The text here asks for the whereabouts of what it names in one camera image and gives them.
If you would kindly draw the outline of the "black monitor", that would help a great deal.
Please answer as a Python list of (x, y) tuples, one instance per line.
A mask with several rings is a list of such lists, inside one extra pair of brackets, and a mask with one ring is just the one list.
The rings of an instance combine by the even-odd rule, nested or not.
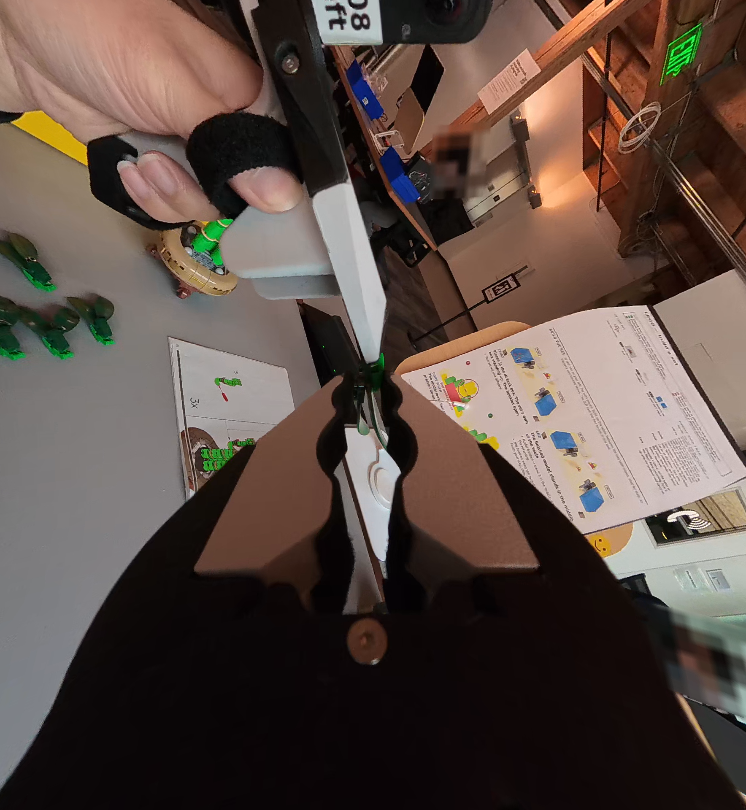
[(433, 46), (423, 46), (422, 54), (413, 75), (409, 90), (413, 93), (420, 110), (426, 114), (438, 90), (444, 74), (444, 66)]

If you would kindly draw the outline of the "yellow tape strip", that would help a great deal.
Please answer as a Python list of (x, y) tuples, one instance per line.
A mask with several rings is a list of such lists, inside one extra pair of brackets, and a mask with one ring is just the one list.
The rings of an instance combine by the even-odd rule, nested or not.
[(12, 122), (14, 127), (87, 166), (87, 147), (42, 111), (31, 111)]

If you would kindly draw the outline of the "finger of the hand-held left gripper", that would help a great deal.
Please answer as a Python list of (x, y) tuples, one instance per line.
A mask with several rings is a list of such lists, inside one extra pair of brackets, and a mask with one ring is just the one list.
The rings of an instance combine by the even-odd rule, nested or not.
[(374, 364), (387, 302), (351, 181), (317, 192), (313, 209), (361, 356)]

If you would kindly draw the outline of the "person's left hand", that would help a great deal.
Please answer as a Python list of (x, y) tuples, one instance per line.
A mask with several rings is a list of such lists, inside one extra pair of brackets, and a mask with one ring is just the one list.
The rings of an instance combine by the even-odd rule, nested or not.
[(130, 131), (188, 139), (251, 107), (245, 48), (167, 1), (0, 1), (0, 110), (42, 111), (88, 144)]

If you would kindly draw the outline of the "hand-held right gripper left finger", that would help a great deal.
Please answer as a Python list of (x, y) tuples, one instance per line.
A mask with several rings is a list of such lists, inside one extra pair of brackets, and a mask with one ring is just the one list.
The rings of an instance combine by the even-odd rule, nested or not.
[(342, 613), (354, 573), (337, 471), (354, 380), (336, 377), (252, 448), (195, 565), (202, 576), (292, 586), (316, 613)]

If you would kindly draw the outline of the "tan round lego pot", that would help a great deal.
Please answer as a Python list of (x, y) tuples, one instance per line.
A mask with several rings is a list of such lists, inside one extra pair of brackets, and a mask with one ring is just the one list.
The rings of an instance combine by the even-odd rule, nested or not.
[(238, 278), (226, 268), (220, 249), (221, 237), (232, 222), (194, 220), (159, 232), (146, 245), (146, 252), (175, 279), (178, 298), (186, 299), (194, 293), (222, 297), (234, 291)]

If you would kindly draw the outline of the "printed instruction sheet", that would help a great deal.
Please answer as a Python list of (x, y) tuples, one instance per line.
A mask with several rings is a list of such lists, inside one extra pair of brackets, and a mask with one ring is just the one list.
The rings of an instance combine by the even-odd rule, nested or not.
[(516, 328), (399, 375), (583, 535), (746, 480), (742, 451), (646, 305)]

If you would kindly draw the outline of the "blue storage bin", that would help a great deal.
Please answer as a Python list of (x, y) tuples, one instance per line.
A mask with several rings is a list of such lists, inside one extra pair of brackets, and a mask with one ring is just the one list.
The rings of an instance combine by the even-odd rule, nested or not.
[(405, 170), (405, 164), (393, 147), (380, 156), (380, 164), (397, 197), (405, 204), (416, 203), (421, 196)]
[(368, 84), (368, 80), (362, 72), (362, 66), (357, 60), (353, 60), (346, 69), (346, 78), (350, 90), (368, 118), (378, 121), (384, 116), (384, 109), (381, 106), (376, 93)]

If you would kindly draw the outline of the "green lego plant stem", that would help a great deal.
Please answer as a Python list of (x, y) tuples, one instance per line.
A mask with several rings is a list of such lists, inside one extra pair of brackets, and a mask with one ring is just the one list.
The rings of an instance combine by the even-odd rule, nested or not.
[(385, 379), (384, 354), (374, 362), (363, 361), (351, 376), (346, 405), (346, 425), (353, 425), (361, 436), (375, 435), (381, 448), (388, 447), (388, 429), (381, 406), (380, 391)]

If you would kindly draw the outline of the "white wall notice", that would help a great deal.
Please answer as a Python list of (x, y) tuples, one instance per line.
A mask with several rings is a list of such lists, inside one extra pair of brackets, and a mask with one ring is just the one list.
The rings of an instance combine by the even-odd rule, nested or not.
[(495, 110), (515, 96), (539, 72), (540, 68), (529, 50), (522, 51), (497, 76), (478, 91), (479, 100), (486, 113), (488, 115), (493, 114)]

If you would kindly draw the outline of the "long wooden workbench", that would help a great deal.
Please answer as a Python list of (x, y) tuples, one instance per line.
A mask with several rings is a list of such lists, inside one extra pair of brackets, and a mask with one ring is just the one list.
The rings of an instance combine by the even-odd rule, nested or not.
[(343, 86), (348, 97), (349, 106), (353, 111), (353, 115), (360, 130), (362, 142), (364, 143), (365, 150), (368, 153), (368, 163), (370, 163), (370, 167), (375, 170), (379, 185), (386, 191), (388, 197), (397, 206), (401, 218), (408, 223), (408, 227), (411, 228), (416, 237), (419, 238), (429, 250), (436, 252), (438, 250), (438, 245), (435, 243), (427, 222), (422, 216), (418, 205), (416, 203), (405, 203), (400, 199), (397, 191), (393, 188), (392, 183), (388, 179), (386, 172), (381, 165), (380, 155), (378, 154), (378, 148), (376, 147), (376, 141), (374, 139), (374, 133), (371, 132), (370, 128), (368, 127), (370, 121), (364, 110), (359, 106), (358, 100), (355, 98), (351, 85), (347, 79), (346, 71), (351, 63), (355, 61), (352, 49), (349, 46), (328, 46), (325, 53), (330, 54), (334, 60), (339, 80), (341, 81), (341, 85)]

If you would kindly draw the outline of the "black box device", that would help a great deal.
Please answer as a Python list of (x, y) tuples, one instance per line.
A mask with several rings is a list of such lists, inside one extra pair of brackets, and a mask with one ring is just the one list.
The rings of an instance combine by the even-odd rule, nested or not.
[(297, 308), (319, 384), (323, 387), (336, 377), (355, 376), (362, 360), (341, 318), (303, 300), (297, 301)]

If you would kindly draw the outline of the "green exit sign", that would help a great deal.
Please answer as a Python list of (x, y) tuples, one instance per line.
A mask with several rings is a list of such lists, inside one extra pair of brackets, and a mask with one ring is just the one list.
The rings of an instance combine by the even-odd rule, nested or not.
[(660, 86), (679, 76), (684, 69), (692, 65), (699, 50), (702, 34), (703, 22), (699, 21), (669, 43), (662, 66)]

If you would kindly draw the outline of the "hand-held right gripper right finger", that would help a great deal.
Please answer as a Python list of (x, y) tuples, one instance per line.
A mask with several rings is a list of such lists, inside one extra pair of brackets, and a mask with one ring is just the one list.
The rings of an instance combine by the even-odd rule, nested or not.
[(397, 464), (388, 527), (390, 613), (421, 611), (450, 582), (538, 572), (539, 562), (479, 443), (399, 375), (386, 382)]

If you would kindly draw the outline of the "white round-button device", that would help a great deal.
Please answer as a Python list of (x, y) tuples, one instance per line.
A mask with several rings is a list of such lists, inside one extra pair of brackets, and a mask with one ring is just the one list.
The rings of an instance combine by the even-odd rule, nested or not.
[(355, 587), (361, 612), (386, 611), (384, 583), (387, 577), (388, 527), (398, 465), (374, 432), (361, 434), (346, 427), (347, 451), (342, 486), (350, 509), (349, 532), (356, 553)]

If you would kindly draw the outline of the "lego instruction booklet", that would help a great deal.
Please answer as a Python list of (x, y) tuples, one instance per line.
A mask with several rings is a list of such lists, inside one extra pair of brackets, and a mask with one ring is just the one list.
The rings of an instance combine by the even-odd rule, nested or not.
[(191, 499), (295, 409), (284, 368), (168, 338), (184, 495)]

